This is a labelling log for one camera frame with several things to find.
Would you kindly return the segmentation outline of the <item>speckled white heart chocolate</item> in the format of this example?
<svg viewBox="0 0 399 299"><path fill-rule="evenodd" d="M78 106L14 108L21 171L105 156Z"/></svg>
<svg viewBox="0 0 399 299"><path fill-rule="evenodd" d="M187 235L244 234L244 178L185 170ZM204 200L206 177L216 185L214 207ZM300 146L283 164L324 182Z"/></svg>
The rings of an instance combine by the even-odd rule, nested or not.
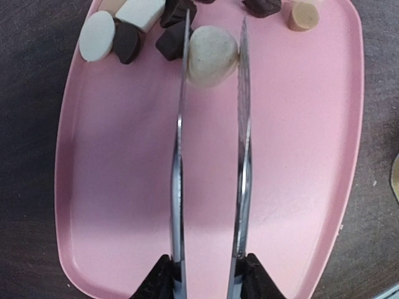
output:
<svg viewBox="0 0 399 299"><path fill-rule="evenodd" d="M229 31L200 26L190 38L188 79L197 87L215 87L235 71L238 57L238 43Z"/></svg>

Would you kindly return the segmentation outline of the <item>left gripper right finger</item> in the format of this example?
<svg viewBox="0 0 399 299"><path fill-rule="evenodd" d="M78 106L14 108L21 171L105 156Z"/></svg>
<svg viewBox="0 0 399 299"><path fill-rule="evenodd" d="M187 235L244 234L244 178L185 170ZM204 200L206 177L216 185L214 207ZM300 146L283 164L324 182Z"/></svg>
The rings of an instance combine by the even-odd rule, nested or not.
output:
<svg viewBox="0 0 399 299"><path fill-rule="evenodd" d="M284 299L284 295L254 254L248 254L246 257L243 298Z"/></svg>

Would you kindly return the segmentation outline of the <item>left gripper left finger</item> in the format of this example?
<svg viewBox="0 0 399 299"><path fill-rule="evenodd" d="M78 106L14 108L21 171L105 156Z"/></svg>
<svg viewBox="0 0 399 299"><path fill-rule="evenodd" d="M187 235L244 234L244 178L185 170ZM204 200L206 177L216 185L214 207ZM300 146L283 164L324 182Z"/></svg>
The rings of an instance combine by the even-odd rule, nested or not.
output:
<svg viewBox="0 0 399 299"><path fill-rule="evenodd" d="M132 295L132 299L172 299L173 266L169 255L162 255L144 281Z"/></svg>

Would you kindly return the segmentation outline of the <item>white metal tongs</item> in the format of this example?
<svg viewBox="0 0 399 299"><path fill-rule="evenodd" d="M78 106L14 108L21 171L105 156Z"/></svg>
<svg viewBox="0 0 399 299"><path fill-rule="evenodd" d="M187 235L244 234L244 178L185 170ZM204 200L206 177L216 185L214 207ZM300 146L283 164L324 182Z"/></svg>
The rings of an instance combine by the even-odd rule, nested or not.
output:
<svg viewBox="0 0 399 299"><path fill-rule="evenodd" d="M186 74L190 40L190 16L185 18L183 39L183 62L180 83L180 98L176 120L176 135L171 167L171 296L187 297L185 267L185 236L183 220L183 155L182 155L182 111L186 99ZM238 65L238 186L236 214L234 220L233 251L229 272L228 298L237 298L243 289L244 261L248 239L249 210L252 192L251 149L251 82L249 68L248 25L243 21L239 44Z"/></svg>

